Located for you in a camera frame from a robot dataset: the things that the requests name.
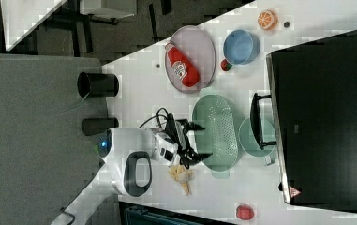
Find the red ketchup bottle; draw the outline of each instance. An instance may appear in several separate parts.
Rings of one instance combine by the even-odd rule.
[[[201,76],[189,59],[171,42],[167,43],[165,49],[170,59],[171,67],[181,83],[187,87],[198,83]]]

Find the black cylinder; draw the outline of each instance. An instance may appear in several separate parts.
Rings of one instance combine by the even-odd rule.
[[[105,132],[109,128],[118,128],[119,121],[116,118],[107,119],[84,119],[82,121],[82,132],[85,136],[96,135]]]
[[[115,97],[119,92],[119,80],[114,74],[82,72],[78,77],[78,91],[82,98]]]

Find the orange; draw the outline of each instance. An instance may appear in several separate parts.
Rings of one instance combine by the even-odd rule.
[[[258,25],[264,30],[270,30],[277,25],[277,17],[273,11],[265,10],[258,17]]]

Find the green bowl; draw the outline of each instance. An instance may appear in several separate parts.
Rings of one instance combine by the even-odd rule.
[[[243,114],[228,99],[215,94],[202,97],[195,105],[192,120],[205,128],[195,132],[198,153],[212,153],[203,163],[218,178],[229,177],[229,169],[242,154],[238,131]]]

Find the cable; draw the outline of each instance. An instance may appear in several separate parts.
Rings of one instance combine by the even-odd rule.
[[[61,213],[66,214],[66,215],[72,217],[72,220],[67,224],[67,225],[72,225],[72,224],[75,222],[76,217],[75,217],[73,214],[70,214],[70,213],[65,212],[65,208],[64,208],[64,207],[62,207],[60,210],[61,210]]]
[[[150,117],[149,119],[147,119],[145,122],[143,122],[143,124],[141,124],[140,126],[139,126],[139,128],[142,128],[145,124],[147,124],[149,121],[151,121],[152,119],[155,119],[155,118],[157,118],[157,121],[159,122],[160,120],[158,119],[158,117],[163,117],[165,120],[167,120],[167,116],[165,116],[165,115],[154,115],[154,116],[152,116],[152,117]]]
[[[162,110],[164,110],[164,112],[166,113],[166,116],[169,115],[169,113],[167,112],[166,108],[158,109],[158,111],[156,112],[156,119],[157,119],[157,124],[158,124],[159,127],[161,127],[161,124],[160,124],[160,119],[158,119],[158,117],[159,117],[160,111],[162,111]]]

